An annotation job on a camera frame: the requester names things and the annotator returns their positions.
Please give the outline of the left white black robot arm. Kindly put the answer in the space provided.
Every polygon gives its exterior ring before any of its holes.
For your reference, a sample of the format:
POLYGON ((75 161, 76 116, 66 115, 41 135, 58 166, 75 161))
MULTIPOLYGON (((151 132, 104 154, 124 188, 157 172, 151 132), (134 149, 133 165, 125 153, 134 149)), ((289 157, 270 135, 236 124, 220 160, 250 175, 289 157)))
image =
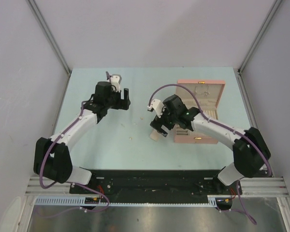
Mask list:
POLYGON ((128 110, 130 103, 127 88, 121 90, 115 82, 100 81, 89 100, 81 103, 80 113, 70 125, 50 138, 41 137, 36 142, 33 170, 42 188, 47 187, 43 179, 48 178, 54 183, 78 183, 86 193, 94 192, 97 181, 91 178, 91 171, 73 165, 70 152, 108 110, 128 110))

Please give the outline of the aluminium corner post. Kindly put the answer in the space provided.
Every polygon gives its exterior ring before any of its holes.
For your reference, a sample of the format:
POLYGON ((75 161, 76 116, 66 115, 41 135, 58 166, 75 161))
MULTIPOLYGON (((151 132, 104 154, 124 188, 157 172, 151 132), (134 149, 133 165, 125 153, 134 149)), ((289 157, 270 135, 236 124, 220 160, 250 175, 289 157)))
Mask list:
POLYGON ((269 12, 267 13, 264 21, 261 24, 260 29, 258 30, 252 44, 250 45, 246 55, 244 56, 243 61, 241 62, 239 68, 237 69, 237 72, 239 75, 242 75, 243 71, 245 70, 247 64, 249 63, 249 61, 251 60, 251 58, 253 57, 253 54, 255 53, 258 45, 260 44, 260 42, 262 41, 263 37, 265 36, 267 30, 270 27, 270 24, 272 23, 275 15, 277 14, 277 12, 279 11, 279 8, 281 7, 281 5, 284 3, 284 0, 275 0, 269 10, 269 12))
POLYGON ((59 63, 61 64, 62 68, 64 69, 65 73, 68 75, 68 77, 71 76, 72 70, 69 67, 45 17, 43 16, 42 11, 40 10, 38 4, 35 0, 25 0, 28 7, 30 8, 33 16, 35 17, 37 23, 39 24, 46 40, 50 44, 50 47, 52 48, 55 56, 57 57, 59 63))

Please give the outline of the left aluminium corner post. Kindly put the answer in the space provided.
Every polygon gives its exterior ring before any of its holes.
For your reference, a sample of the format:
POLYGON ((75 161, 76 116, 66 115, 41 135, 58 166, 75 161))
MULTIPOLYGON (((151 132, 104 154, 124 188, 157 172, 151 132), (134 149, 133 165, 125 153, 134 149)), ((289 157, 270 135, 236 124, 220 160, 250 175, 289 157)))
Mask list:
POLYGON ((35 17, 37 23, 39 24, 46 40, 50 44, 50 47, 52 48, 55 56, 57 57, 59 63, 61 64, 62 68, 64 69, 65 73, 68 75, 68 77, 71 76, 72 70, 69 67, 45 17, 43 16, 42 11, 40 10, 38 4, 35 0, 25 0, 28 7, 30 8, 33 16, 35 17))

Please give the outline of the right aluminium corner post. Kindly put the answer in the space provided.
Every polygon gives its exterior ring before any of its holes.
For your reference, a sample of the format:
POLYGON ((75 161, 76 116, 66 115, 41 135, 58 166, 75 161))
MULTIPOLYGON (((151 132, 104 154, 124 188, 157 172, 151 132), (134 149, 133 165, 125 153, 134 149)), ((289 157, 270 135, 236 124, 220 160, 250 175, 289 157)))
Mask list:
POLYGON ((255 53, 258 45, 260 44, 260 42, 262 41, 263 37, 265 36, 267 30, 270 27, 270 24, 272 23, 275 15, 277 14, 277 12, 279 11, 279 8, 281 7, 281 5, 284 3, 284 0, 275 0, 269 10, 269 12, 267 13, 264 21, 261 24, 260 29, 258 30, 252 44, 250 45, 246 55, 244 56, 243 61, 241 62, 239 68, 237 69, 237 72, 239 75, 242 75, 243 71, 245 70, 247 64, 249 63, 249 61, 251 60, 251 58, 253 57, 253 54, 255 53))

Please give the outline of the aluminium frame rail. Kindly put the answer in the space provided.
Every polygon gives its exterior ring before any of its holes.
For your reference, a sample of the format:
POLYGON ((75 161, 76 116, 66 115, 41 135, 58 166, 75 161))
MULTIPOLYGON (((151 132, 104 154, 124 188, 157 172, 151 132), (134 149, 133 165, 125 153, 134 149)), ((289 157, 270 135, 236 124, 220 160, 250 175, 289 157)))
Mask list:
POLYGON ((39 177, 33 176, 30 178, 25 195, 27 196, 66 196, 69 195, 70 184, 56 183, 50 188, 42 188, 39 177))

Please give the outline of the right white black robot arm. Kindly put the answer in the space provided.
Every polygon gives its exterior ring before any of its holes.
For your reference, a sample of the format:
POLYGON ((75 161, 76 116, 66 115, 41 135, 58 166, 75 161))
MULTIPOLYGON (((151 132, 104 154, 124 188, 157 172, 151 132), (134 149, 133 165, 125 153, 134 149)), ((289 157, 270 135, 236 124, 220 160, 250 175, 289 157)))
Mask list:
POLYGON ((260 131, 254 127, 248 130, 232 128, 209 117, 199 108, 187 108, 177 95, 164 101, 153 99, 147 109, 156 113, 151 127, 164 137, 168 133, 162 127, 171 130, 178 125, 183 130, 215 138, 233 152, 233 162, 224 167, 213 182, 213 188, 219 194, 226 193, 237 180, 252 178, 262 166, 270 167, 268 160, 271 154, 260 131))

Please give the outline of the beige ring cushion block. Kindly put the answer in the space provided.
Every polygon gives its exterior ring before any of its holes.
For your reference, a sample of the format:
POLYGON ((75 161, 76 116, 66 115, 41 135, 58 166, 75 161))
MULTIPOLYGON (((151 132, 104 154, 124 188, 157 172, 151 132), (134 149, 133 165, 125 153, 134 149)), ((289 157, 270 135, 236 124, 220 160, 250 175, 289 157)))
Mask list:
POLYGON ((160 139, 160 134, 155 129, 153 129, 149 137, 151 140, 157 142, 160 139))

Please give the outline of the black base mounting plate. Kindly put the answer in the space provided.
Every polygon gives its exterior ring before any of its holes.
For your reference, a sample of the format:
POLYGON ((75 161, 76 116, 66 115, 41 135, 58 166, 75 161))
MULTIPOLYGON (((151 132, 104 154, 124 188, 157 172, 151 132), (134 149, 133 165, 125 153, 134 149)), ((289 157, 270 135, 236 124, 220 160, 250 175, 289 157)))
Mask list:
POLYGON ((218 170, 91 170, 85 186, 103 189, 106 195, 124 190, 140 192, 193 192, 198 195, 242 194, 240 181, 223 185, 218 180, 218 170))

